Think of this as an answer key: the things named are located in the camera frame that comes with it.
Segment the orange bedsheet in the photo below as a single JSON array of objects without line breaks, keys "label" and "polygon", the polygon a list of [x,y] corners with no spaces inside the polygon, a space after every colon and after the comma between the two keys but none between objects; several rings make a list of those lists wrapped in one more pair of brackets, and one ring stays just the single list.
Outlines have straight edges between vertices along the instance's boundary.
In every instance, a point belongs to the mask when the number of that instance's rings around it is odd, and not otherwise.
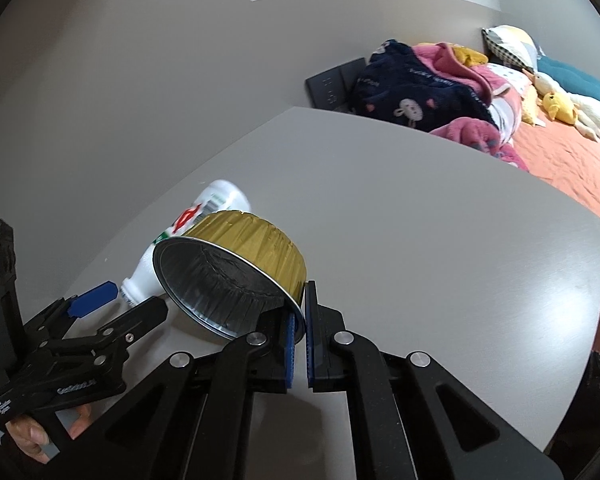
[{"label": "orange bedsheet", "polygon": [[[520,126],[514,136],[516,150],[533,175],[600,216],[600,144],[573,126],[541,118],[546,128]],[[600,325],[594,348],[600,352]]]}]

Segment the metal pivot screw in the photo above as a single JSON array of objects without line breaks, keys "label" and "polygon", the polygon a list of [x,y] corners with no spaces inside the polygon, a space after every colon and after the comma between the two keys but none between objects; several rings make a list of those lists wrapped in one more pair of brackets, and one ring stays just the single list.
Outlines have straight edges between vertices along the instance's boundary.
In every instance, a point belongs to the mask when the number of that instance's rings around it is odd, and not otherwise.
[{"label": "metal pivot screw", "polygon": [[260,346],[264,345],[267,342],[267,336],[265,336],[262,332],[251,332],[247,334],[247,343],[251,346]]},{"label": "metal pivot screw", "polygon": [[188,354],[185,354],[184,352],[179,352],[171,356],[171,358],[169,359],[169,364],[174,368],[184,368],[189,364],[190,361],[191,358]]},{"label": "metal pivot screw", "polygon": [[350,345],[353,343],[353,334],[346,331],[336,332],[336,334],[333,336],[333,339],[336,341],[336,343],[340,343],[341,345]]},{"label": "metal pivot screw", "polygon": [[414,352],[410,357],[411,364],[418,368],[426,368],[431,364],[431,357],[424,352]]}]

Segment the human hand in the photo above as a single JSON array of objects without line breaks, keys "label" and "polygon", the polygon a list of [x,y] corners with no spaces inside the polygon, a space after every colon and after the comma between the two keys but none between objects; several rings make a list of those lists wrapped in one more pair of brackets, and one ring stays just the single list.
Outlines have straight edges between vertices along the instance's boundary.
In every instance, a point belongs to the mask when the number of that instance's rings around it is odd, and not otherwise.
[{"label": "human hand", "polygon": [[[74,440],[91,425],[91,405],[78,406],[75,411],[78,412],[78,419],[69,428],[69,436]],[[39,423],[30,416],[21,415],[7,422],[6,426],[24,454],[43,464],[49,462],[49,457],[40,447],[49,444],[49,437]]]}]

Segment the aluminum foil cup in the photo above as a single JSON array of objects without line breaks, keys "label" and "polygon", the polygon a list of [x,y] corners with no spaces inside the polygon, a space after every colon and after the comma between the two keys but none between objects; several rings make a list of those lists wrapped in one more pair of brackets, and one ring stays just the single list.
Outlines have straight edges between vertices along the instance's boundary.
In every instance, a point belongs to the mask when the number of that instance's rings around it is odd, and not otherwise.
[{"label": "aluminum foil cup", "polygon": [[304,258],[280,229],[256,215],[207,216],[183,236],[160,241],[154,269],[171,299],[221,336],[252,332],[261,312],[283,307],[296,316],[296,342],[304,337]]}]

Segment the pink blanket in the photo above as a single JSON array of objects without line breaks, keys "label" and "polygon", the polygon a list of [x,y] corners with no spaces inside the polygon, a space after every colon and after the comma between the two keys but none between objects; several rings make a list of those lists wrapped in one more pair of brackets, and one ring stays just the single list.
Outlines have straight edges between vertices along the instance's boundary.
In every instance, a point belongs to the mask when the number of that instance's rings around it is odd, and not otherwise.
[{"label": "pink blanket", "polygon": [[506,79],[493,73],[487,66],[465,67],[456,59],[448,43],[414,46],[413,51],[420,62],[435,74],[470,86],[487,106],[491,105],[494,95],[509,88]]},{"label": "pink blanket", "polygon": [[513,146],[510,144],[500,145],[500,132],[487,121],[460,117],[442,128],[433,130],[431,135],[464,144],[483,153],[489,153],[520,170],[529,171]]}]

